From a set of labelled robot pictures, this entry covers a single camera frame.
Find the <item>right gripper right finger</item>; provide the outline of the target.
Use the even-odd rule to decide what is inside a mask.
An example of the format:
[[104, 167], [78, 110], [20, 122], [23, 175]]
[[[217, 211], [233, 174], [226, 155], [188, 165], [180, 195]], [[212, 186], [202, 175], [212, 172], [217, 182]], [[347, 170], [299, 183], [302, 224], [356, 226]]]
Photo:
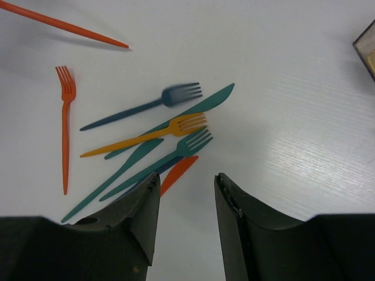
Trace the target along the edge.
[[373, 280], [374, 215], [321, 214], [301, 221], [214, 179], [227, 280]]

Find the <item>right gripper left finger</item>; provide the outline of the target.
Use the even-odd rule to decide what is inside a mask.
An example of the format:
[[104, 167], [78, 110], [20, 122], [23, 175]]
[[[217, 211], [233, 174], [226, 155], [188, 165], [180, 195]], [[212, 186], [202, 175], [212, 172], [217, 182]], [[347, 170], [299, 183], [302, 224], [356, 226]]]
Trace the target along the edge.
[[1, 218], [2, 280], [145, 280], [152, 265], [160, 177], [75, 224]]

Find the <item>teal fork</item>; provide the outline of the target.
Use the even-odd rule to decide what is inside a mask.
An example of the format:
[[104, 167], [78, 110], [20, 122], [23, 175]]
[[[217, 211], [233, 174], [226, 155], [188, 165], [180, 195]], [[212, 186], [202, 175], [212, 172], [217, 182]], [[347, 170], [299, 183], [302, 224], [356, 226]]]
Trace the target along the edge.
[[116, 194], [135, 184], [142, 178], [147, 177], [150, 173], [155, 172], [157, 168], [161, 167], [164, 164], [167, 164], [169, 161], [173, 160], [178, 156], [190, 157], [194, 155], [198, 151], [202, 150], [212, 139], [213, 136], [207, 128], [203, 128], [195, 133], [191, 133], [190, 135], [181, 139], [177, 143], [176, 149], [173, 152], [164, 156], [157, 162], [151, 164], [144, 170], [141, 170], [136, 175], [130, 177], [123, 183], [119, 184], [117, 187], [109, 191], [107, 194], [103, 195], [99, 199], [99, 202], [105, 201], [111, 198], [112, 196], [115, 196]]

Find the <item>yellow fork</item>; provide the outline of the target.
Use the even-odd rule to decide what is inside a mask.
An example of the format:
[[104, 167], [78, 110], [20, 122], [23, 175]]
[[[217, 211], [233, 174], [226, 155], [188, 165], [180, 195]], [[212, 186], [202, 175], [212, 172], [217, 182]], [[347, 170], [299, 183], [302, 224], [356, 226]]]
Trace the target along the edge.
[[164, 129], [146, 133], [136, 138], [131, 138], [107, 146], [103, 146], [102, 148], [94, 149], [92, 151], [83, 153], [82, 155], [80, 155], [80, 157], [91, 157], [119, 149], [129, 148], [139, 143], [150, 141], [166, 135], [173, 135], [176, 137], [185, 136], [202, 129], [206, 122], [206, 116], [202, 112], [196, 114], [183, 115], [172, 119], [169, 122], [169, 125]]

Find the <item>dark blue fork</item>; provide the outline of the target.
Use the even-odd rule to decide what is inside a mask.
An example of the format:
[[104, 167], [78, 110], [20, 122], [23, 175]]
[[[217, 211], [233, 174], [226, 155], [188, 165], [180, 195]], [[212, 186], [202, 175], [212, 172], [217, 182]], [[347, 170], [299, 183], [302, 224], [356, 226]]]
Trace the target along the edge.
[[166, 107], [174, 107], [181, 103], [191, 101], [202, 96], [202, 88], [200, 83], [187, 83], [187, 84], [177, 84], [172, 85], [170, 87], [165, 88], [162, 91], [161, 97], [148, 102], [146, 104], [139, 105], [137, 107], [133, 107], [116, 114], [112, 114], [105, 118], [99, 119], [98, 121], [92, 122], [86, 126], [80, 128], [80, 131], [87, 131], [89, 129], [94, 129], [99, 126], [103, 126], [106, 124], [110, 124], [112, 122], [119, 121], [121, 119], [127, 118], [129, 116], [147, 111], [151, 108], [155, 108], [160, 105], [164, 105]]

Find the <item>orange-red fork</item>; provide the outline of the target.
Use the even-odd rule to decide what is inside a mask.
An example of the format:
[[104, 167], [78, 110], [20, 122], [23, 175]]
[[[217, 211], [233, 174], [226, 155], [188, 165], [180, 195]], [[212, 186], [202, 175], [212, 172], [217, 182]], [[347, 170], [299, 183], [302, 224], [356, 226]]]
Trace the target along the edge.
[[69, 110], [76, 98], [76, 83], [66, 66], [57, 66], [55, 69], [62, 88], [62, 180], [63, 194], [67, 195], [70, 161]]

